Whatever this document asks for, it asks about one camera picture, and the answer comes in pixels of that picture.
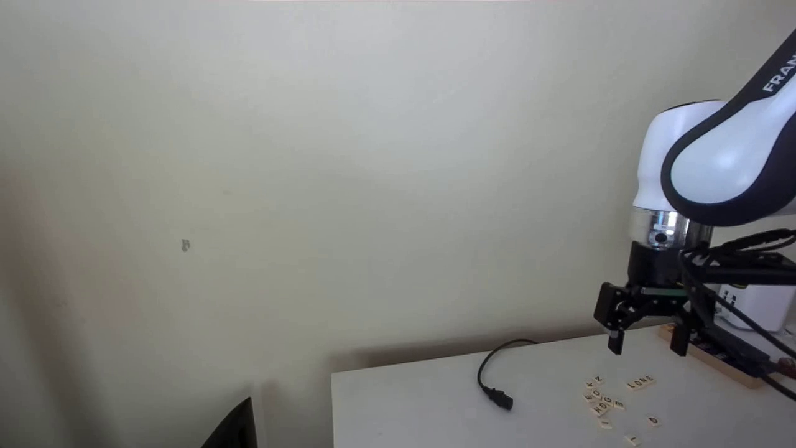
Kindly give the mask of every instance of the black object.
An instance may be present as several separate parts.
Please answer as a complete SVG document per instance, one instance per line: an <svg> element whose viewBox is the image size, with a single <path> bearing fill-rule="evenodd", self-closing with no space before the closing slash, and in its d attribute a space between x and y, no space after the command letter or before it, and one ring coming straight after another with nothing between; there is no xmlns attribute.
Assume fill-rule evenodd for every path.
<svg viewBox="0 0 796 448"><path fill-rule="evenodd" d="M782 385L771 374L771 359L715 323L718 305L739 316L762 338L775 344L790 359L796 350L764 331L754 318L721 299L708 283L796 283L796 263L775 248L796 242L796 229L776 229L735 239L715 248L678 250L679 279L673 285L612 285L602 283L596 318L609 331L609 350L623 352L626 328L647 316L673 316L673 350L685 355L689 346L699 346L725 362L771 382L776 390L796 400L796 390Z"/></svg>
<svg viewBox="0 0 796 448"><path fill-rule="evenodd" d="M230 411L203 448L257 448L252 399Z"/></svg>
<svg viewBox="0 0 796 448"><path fill-rule="evenodd" d="M501 344L501 346L495 346L495 348L480 360L480 366L479 366L479 374L475 374L479 389L480 389L497 407L502 407L502 411L512 411L516 399L510 399L510 395L507 395L506 390L501 390L501 389L486 385L486 382L484 382L484 369L490 362L490 359L494 359L495 352L501 352L501 350L506 350L506 348L510 348L510 346L534 346L534 344L537 344L537 340L534 340L534 338L512 338L512 340L507 340L507 344Z"/></svg>
<svg viewBox="0 0 796 448"><path fill-rule="evenodd" d="M645 283L645 285L678 285L678 248L657 250L652 245L642 245L632 242L629 245L629 263L628 263L628 280Z"/></svg>

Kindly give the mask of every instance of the white wall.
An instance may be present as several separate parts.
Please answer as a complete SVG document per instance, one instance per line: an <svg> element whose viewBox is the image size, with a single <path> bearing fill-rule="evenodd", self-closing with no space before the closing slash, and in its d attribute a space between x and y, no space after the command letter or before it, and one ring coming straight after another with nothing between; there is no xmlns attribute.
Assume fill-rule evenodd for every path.
<svg viewBox="0 0 796 448"><path fill-rule="evenodd" d="M649 116L795 18L5 0L0 445L198 445L247 390L330 445L333 369L593 328Z"/></svg>

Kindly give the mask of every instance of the table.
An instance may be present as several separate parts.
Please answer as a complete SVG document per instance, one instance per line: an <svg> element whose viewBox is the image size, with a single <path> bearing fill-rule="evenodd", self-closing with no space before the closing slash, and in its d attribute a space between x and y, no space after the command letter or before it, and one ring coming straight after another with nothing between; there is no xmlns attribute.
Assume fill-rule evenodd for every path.
<svg viewBox="0 0 796 448"><path fill-rule="evenodd" d="M475 385L486 352L333 374L333 445L796 445L796 402L776 390L742 385L698 355L673 352L657 328L628 331L623 355L609 352L604 340L588 335L497 352L486 382L516 399L510 413ZM642 375L652 382L629 389ZM623 407L608 411L609 427L593 413L588 382L623 400Z"/></svg>

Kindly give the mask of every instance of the black cord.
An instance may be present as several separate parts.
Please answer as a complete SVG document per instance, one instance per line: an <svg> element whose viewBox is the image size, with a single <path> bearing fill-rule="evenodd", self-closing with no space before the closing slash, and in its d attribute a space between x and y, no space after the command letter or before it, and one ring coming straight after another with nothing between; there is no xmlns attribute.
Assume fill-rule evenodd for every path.
<svg viewBox="0 0 796 448"><path fill-rule="evenodd" d="M705 296L715 304L721 304L726 310L731 310L738 318L742 318L750 328L754 328L762 338L766 338L771 346L776 346L779 350L785 350L786 355L796 359L796 350L792 346L786 346L785 340L775 338L764 325L759 325L750 313L745 313L742 309L738 309L735 304L729 304L726 299L721 299L718 290L708 288L705 283L699 283L693 274L693 265L687 265L682 260L682 274L687 279L687 285L693 285L695 296L695 310L701 316L701 321L708 325L715 325L708 304L701 301Z"/></svg>
<svg viewBox="0 0 796 448"><path fill-rule="evenodd" d="M779 350L785 350L786 355L796 359L796 350L792 346L786 346L785 340L779 340L776 335L771 335L766 328L762 328L750 313L745 313L742 309L738 309L735 304L729 304L726 299L721 299L718 290L708 288L701 280L698 280L698 274L695 274L695 259L698 255L705 255L705 265L719 260L721 263L721 255L731 259L731 255L764 255L775 248L782 248L782 245L790 245L796 242L796 231L792 229L779 229L779 231L764 231L764 233L754 233L754 237L745 237L745 239L738 239L738 242L729 242L725 245L718 245L718 248L709 248L709 250L682 250L679 253L679 272L685 275L685 283L689 288L689 299L693 299L693 305L695 310L699 313L699 318L705 321L705 325L709 328L718 328L715 318L713 318L713 310L709 310L709 304L705 304L705 299L713 301L713 305L721 304L726 310L731 310L738 318L742 318L750 328L754 328L762 338L766 338L771 346L776 346ZM726 352L735 352L729 350L729 344L725 338L718 338L718 344L726 350ZM785 392L786 399L796 400L796 390L795 389L786 389L782 381L771 377L770 375L770 369L762 366L762 377L779 392Z"/></svg>
<svg viewBox="0 0 796 448"><path fill-rule="evenodd" d="M762 375L775 390L785 392L786 399L796 400L796 390L795 389L786 389L785 382L779 382L776 377L771 375Z"/></svg>
<svg viewBox="0 0 796 448"><path fill-rule="evenodd" d="M537 344L537 340L534 340L534 338L512 338L512 340L507 340L507 344L501 344L501 346L495 346L495 348L480 360L480 366L479 366L475 382L479 382L480 390L484 390L497 407L502 407L502 411L512 411L516 399L510 399L510 395L507 395L506 390L501 390L501 389L486 385L486 382L484 382L484 370L486 370L486 366L490 362L490 359L494 359L495 352L501 352L501 350L506 350L506 348L510 348L510 346L534 346L534 344Z"/></svg>

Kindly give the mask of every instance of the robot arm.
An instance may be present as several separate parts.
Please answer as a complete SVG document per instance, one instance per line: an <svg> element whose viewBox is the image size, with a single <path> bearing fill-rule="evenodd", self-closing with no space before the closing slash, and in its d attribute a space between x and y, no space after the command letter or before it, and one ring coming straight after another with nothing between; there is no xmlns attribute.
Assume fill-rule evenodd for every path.
<svg viewBox="0 0 796 448"><path fill-rule="evenodd" d="M738 313L745 304L735 305L719 293L738 285L750 285L747 290L782 285L790 293L779 296L776 305L756 293L750 296L756 304L745 310L790 313L796 265L771 253L771 245L782 244L779 239L796 242L796 231L771 231L715 248L709 239L713 226L796 212L795 76L796 33L735 99L673 107L649 124L636 196L629 280L602 283L596 305L596 318L609 328L616 352L623 352L626 328L636 321L673 316L678 321L673 350L687 352L689 344L708 340L719 359L770 377L776 360L719 323L721 305ZM738 316L745 316L756 334L771 331L745 310Z"/></svg>
<svg viewBox="0 0 796 448"><path fill-rule="evenodd" d="M673 207L713 226L738 226L796 212L796 33L747 86L687 128L663 161L663 188Z"/></svg>

